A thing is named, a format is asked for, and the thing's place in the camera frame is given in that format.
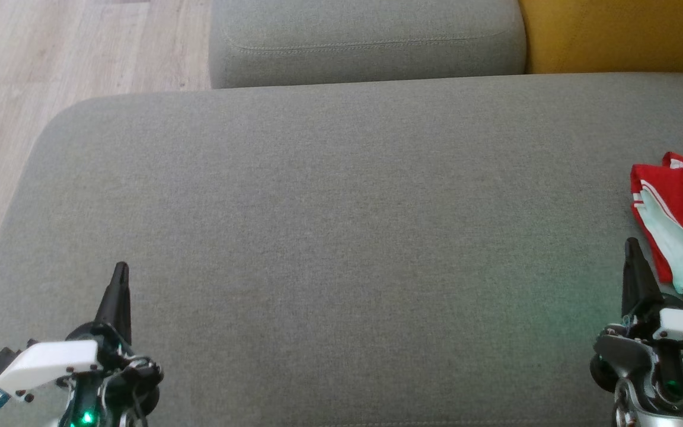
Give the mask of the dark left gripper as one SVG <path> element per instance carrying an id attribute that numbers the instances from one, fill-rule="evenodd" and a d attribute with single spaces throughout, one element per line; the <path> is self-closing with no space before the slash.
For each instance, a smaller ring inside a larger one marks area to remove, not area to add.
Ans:
<path id="1" fill-rule="evenodd" d="M 147 426 L 159 403 L 162 365 L 131 349 L 130 270 L 117 262 L 95 315 L 66 340 L 97 343 L 97 363 L 60 380 L 68 388 L 62 426 Z"/>

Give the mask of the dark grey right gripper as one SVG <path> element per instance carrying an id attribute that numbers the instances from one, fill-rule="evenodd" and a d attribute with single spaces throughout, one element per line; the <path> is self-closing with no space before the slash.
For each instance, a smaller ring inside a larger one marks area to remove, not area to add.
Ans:
<path id="1" fill-rule="evenodd" d="M 596 338 L 591 376 L 613 419 L 683 419 L 683 309 L 662 295 L 637 238 L 624 243 L 621 324 Z"/>

